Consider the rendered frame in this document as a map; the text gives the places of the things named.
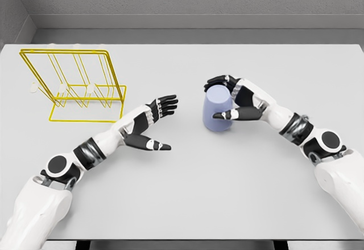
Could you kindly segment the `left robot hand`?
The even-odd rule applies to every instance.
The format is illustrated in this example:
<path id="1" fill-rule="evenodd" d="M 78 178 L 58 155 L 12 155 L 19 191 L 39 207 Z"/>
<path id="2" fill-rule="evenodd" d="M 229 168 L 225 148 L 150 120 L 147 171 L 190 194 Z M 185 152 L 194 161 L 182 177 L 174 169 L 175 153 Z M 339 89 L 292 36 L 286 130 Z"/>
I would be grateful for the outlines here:
<path id="1" fill-rule="evenodd" d="M 144 136 L 143 133 L 161 118 L 173 115 L 177 103 L 176 95 L 156 98 L 124 115 L 112 128 L 121 134 L 122 145 L 147 151 L 171 150 L 169 145 Z"/>

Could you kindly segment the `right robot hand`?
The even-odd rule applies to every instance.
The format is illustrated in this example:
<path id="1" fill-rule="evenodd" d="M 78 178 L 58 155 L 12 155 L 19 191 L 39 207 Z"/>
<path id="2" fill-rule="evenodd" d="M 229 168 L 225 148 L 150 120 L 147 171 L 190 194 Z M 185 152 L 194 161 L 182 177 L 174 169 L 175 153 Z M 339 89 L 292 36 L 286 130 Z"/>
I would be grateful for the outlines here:
<path id="1" fill-rule="evenodd" d="M 204 85 L 207 91 L 214 85 L 225 86 L 237 108 L 221 113 L 215 113 L 214 119 L 252 121 L 264 120 L 275 129 L 282 127 L 285 120 L 279 112 L 276 102 L 261 89 L 243 78 L 221 75 L 209 79 Z"/>

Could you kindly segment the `lavender blue cup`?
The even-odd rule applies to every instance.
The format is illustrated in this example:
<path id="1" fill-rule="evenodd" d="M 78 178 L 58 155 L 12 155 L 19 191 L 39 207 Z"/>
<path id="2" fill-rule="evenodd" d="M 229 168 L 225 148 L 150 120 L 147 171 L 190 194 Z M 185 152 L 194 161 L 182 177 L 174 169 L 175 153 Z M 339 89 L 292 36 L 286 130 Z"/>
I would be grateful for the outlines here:
<path id="1" fill-rule="evenodd" d="M 214 85 L 206 91 L 204 105 L 202 109 L 202 121 L 206 128 L 213 132 L 223 132 L 228 130 L 231 120 L 213 118 L 215 113 L 222 113 L 230 110 L 233 102 L 229 90 L 223 85 Z"/>

